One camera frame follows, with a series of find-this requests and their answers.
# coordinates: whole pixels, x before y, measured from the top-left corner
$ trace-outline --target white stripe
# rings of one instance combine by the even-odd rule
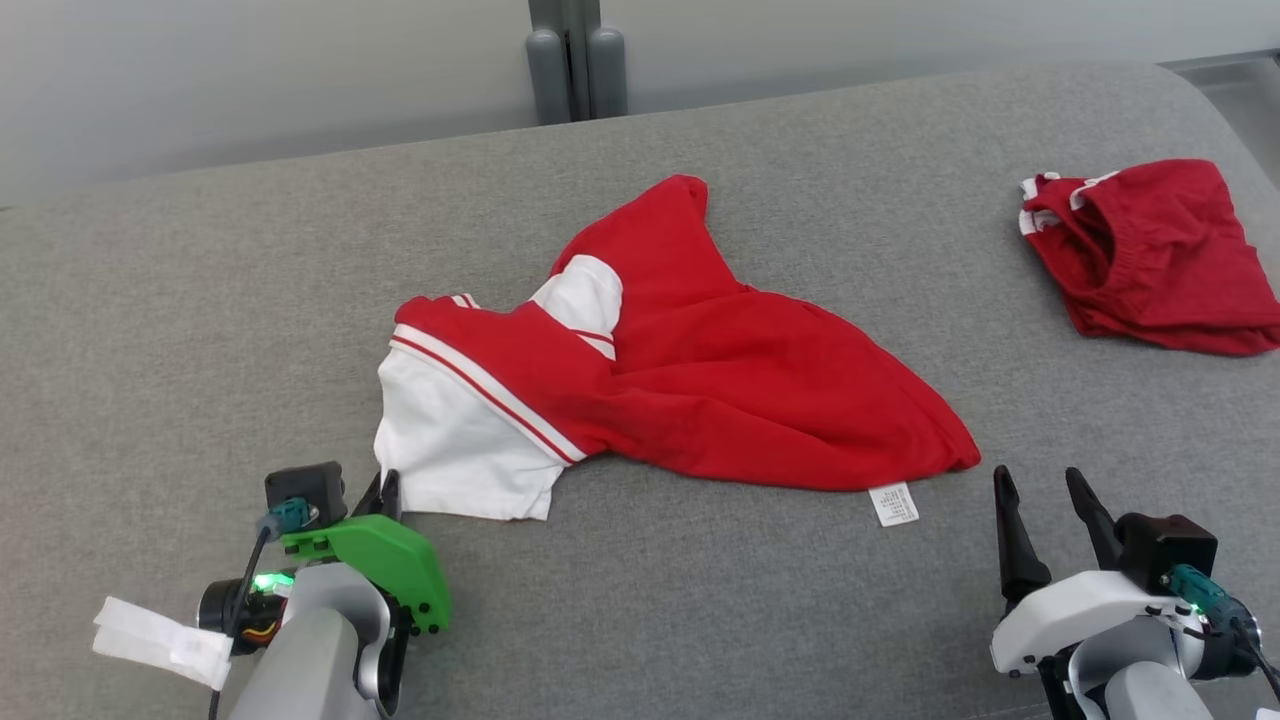
[[[613,345],[612,343],[604,342],[603,340],[596,340],[594,337],[586,337],[585,334],[580,334],[577,337],[582,338],[582,342],[585,342],[585,343],[590,345],[591,347],[599,350],[600,355],[604,355],[609,360],[617,360],[618,359],[617,354],[613,350]]]
[[[466,355],[458,352],[457,350],[449,347],[448,345],[440,342],[439,340],[411,325],[406,324],[396,325],[396,334],[410,342],[417,343],[425,347],[426,350],[430,350],[431,352],[439,355],[444,360],[449,361],[454,368],[461,370],[465,375],[475,380],[476,384],[483,387],[485,392],[497,398],[498,402],[506,405],[508,409],[511,409],[512,413],[520,415],[522,420],[529,423],[531,427],[536,428],[538,432],[543,433],[543,436],[547,437],[547,439],[550,441],[557,448],[559,448],[566,457],[571,459],[575,462],[586,457],[586,454],[579,450],[576,445],[570,442],[567,437],[564,437],[550,423],[543,419],[543,416],[535,413],[530,406],[521,402],[521,400],[515,395],[512,395],[512,392],[507,389],[502,383],[499,383],[497,378],[490,375],[488,370],[477,365]],[[447,365],[438,363],[430,355],[422,355],[421,352],[413,350],[407,345],[396,342],[394,338],[392,338],[392,346],[403,350],[406,352],[411,352],[415,357],[420,357],[425,363],[431,363],[435,368],[448,374],[454,374],[453,370],[451,370]],[[466,379],[462,379],[461,382],[463,387],[474,392],[476,397],[493,406],[493,404],[489,402],[489,398],[480,395],[479,392],[476,392],[474,387],[471,387],[471,383],[468,383]],[[529,428],[524,427],[515,418],[509,416],[507,414],[507,410],[503,410],[502,407],[497,406],[493,406],[493,410],[500,418],[511,423],[511,427],[516,428],[526,438],[529,438],[530,442],[532,442],[538,447],[541,447],[548,455],[550,455],[552,457],[559,457],[559,454],[557,454],[554,448],[547,447],[547,443],[539,439],[538,436],[535,436],[534,433],[529,432]]]
[[[1052,210],[1037,210],[1034,213],[1023,210],[1018,213],[1018,229],[1023,231],[1023,234],[1038,233],[1047,227],[1056,225],[1061,220]]]
[[[1023,234],[1036,233],[1036,220],[1032,219],[1032,214],[1027,210],[1018,213],[1018,229],[1020,229]]]
[[[1084,190],[1087,187],[1093,187],[1093,186],[1098,184],[1100,182],[1102,182],[1102,181],[1105,181],[1107,178],[1112,178],[1119,172],[1120,170],[1115,170],[1112,173],[1107,173],[1107,174],[1105,174],[1102,177],[1098,177],[1098,178],[1089,178],[1089,179],[1084,181],[1084,184],[1082,184],[1080,187],[1073,190],[1071,191],[1071,196],[1068,199],[1068,201],[1071,204],[1071,210],[1079,210],[1080,208],[1084,208],[1084,197],[1080,195],[1082,190]]]

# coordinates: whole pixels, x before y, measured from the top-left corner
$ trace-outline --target white strip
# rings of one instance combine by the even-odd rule
[[[114,597],[93,624],[93,652],[170,670],[215,691],[227,682],[233,641],[221,633],[188,628]]]
[[[582,341],[586,342],[588,345],[590,345],[591,347],[599,350],[600,355],[604,355],[609,360],[617,360],[618,359],[617,352],[613,350],[613,343],[604,342],[603,340],[594,338],[594,337],[586,337],[585,334],[580,334],[577,337],[582,338]]]
[[[1107,178],[1112,178],[1119,172],[1120,170],[1115,170],[1115,172],[1107,173],[1107,174],[1105,174],[1102,177],[1098,177],[1098,178],[1089,178],[1089,179],[1084,181],[1084,184],[1082,184],[1080,187],[1073,190],[1071,191],[1071,196],[1068,199],[1068,201],[1071,204],[1071,210],[1079,210],[1080,208],[1084,208],[1084,197],[1080,195],[1082,190],[1093,187],[1093,186],[1098,184],[1100,182],[1102,182],[1102,181],[1105,181]]]
[[[1027,178],[1019,184],[1023,187],[1023,201],[1039,195],[1039,190],[1036,188],[1036,178]]]
[[[1018,213],[1018,229],[1020,229],[1023,234],[1038,233],[1044,228],[1056,225],[1060,222],[1061,219],[1053,214],[1052,210],[1037,210],[1034,213],[1021,210]]]
[[[586,457],[586,454],[582,452],[581,450],[579,450],[576,445],[573,445],[572,442],[570,442],[570,439],[567,437],[564,437],[559,430],[557,430],[550,423],[548,423],[547,420],[544,420],[541,418],[541,415],[539,415],[531,407],[529,407],[527,405],[525,405],[518,397],[516,397],[515,395],[512,395],[512,392],[509,389],[507,389],[502,383],[499,383],[497,378],[494,378],[493,375],[490,375],[488,370],[485,370],[484,368],[481,368],[480,365],[477,365],[475,361],[472,361],[466,355],[458,352],[457,350],[449,347],[448,345],[440,342],[439,340],[436,340],[436,338],[434,338],[434,337],[424,333],[422,331],[420,331],[420,329],[417,329],[417,328],[415,328],[412,325],[406,325],[406,324],[398,324],[398,325],[396,325],[396,334],[399,336],[399,337],[402,337],[402,338],[404,338],[404,340],[407,340],[407,341],[410,341],[410,342],[420,345],[420,346],[425,347],[426,350],[430,350],[431,352],[439,355],[440,357],[443,357],[444,360],[447,360],[448,363],[451,363],[454,368],[457,368],[458,370],[461,370],[465,375],[467,375],[468,378],[471,378],[472,380],[475,380],[476,384],[479,384],[480,387],[483,387],[485,389],[485,392],[488,392],[489,395],[492,395],[498,402],[500,402],[502,405],[506,405],[508,409],[511,409],[512,413],[515,413],[516,415],[520,415],[520,418],[522,420],[525,420],[526,423],[529,423],[538,432],[543,433],[543,436],[545,436],[548,441],[550,441],[557,448],[561,450],[561,452],[564,454],[566,457],[571,459],[573,462],[577,462],[579,460],[582,460],[584,457]],[[396,338],[392,338],[392,346],[397,347],[397,348],[401,348],[401,350],[404,350],[407,352],[411,352],[411,354],[413,354],[415,357],[419,357],[419,359],[421,359],[421,360],[424,360],[426,363],[430,363],[435,368],[438,368],[438,369],[440,369],[440,370],[443,370],[443,372],[445,372],[448,374],[454,374],[453,370],[451,370],[447,365],[442,365],[440,363],[438,363],[430,355],[424,355],[424,354],[419,352],[417,350],[415,350],[415,348],[412,348],[412,347],[410,347],[407,345],[396,342]],[[460,382],[470,392],[475,393],[476,397],[479,397],[480,400],[484,400],[485,402],[489,402],[489,398],[486,398],[484,395],[476,392],[476,389],[466,379],[460,378]],[[508,415],[507,410],[503,410],[502,407],[493,407],[493,410],[500,418],[503,418],[508,423],[511,423],[511,425],[513,428],[516,428],[517,430],[520,430],[532,443],[535,443],[539,447],[541,447],[548,455],[552,455],[553,457],[559,457],[559,454],[556,452],[556,448],[547,447],[547,443],[544,443],[541,439],[539,439],[538,436],[535,436],[534,433],[529,432],[529,428],[524,427],[518,420],[516,420],[515,418],[512,418],[511,415]]]

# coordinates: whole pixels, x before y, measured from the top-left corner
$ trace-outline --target white wall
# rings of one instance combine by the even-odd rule
[[[1280,47],[1280,0],[600,0],[632,113],[1034,60]]]
[[[0,206],[536,124],[525,0],[0,0]]]

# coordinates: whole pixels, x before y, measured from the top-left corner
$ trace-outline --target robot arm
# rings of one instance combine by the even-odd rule
[[[1187,518],[1135,512],[1119,523],[1079,470],[1066,471],[1100,570],[1057,583],[1036,556],[1007,468],[995,474],[1006,615],[992,634],[996,669],[1036,671],[1055,720],[1212,720],[1189,679],[1262,669],[1257,623],[1208,579],[1217,538]],[[1176,700],[1180,715],[1170,715]]]
[[[340,473],[328,462],[269,475],[259,527],[302,565],[255,575],[255,550],[244,578],[201,598],[198,625],[236,638],[233,653],[266,650],[232,720],[394,717],[410,639],[449,625],[435,552],[399,523],[398,474],[374,478],[344,518]]]

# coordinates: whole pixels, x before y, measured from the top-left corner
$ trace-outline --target red stripe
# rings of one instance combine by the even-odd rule
[[[573,459],[572,457],[570,457],[568,455],[566,455],[564,451],[562,451],[561,448],[556,447],[556,443],[553,443],[552,441],[547,439],[547,436],[544,436],[543,433],[538,432],[538,428],[530,425],[529,420],[521,418],[520,415],[516,414],[515,410],[512,410],[511,407],[507,407],[497,397],[489,395],[489,391],[486,391],[485,388],[480,387],[480,383],[477,383],[474,379],[471,379],[470,375],[467,375],[466,373],[463,373],[462,370],[460,370],[453,363],[449,363],[444,357],[440,357],[439,355],[431,352],[430,350],[422,347],[421,345],[419,345],[419,343],[416,343],[416,342],[413,342],[411,340],[404,340],[404,338],[402,338],[398,334],[393,334],[392,336],[392,341],[399,342],[402,345],[407,345],[407,346],[412,347],[413,350],[417,350],[422,355],[426,355],[426,356],[434,359],[436,363],[440,363],[445,368],[453,370],[453,373],[456,375],[458,375],[460,378],[467,380],[467,383],[470,383],[471,387],[476,388],[476,392],[479,392],[480,395],[483,395],[485,397],[485,400],[488,400],[489,402],[492,402],[492,404],[497,405],[498,407],[500,407],[503,410],[503,413],[506,413],[507,415],[511,415],[517,423],[520,423],[521,425],[524,425],[526,430],[534,433],[534,437],[536,437],[538,439],[540,439],[544,443],[547,443],[547,447],[554,450],[556,455],[559,455],[570,465],[573,464]]]
[[[577,334],[580,334],[582,337],[589,337],[591,340],[598,340],[600,342],[607,342],[609,345],[613,345],[613,338],[609,337],[609,336],[607,336],[607,334],[589,333],[586,331],[573,331],[573,332],[576,332]]]

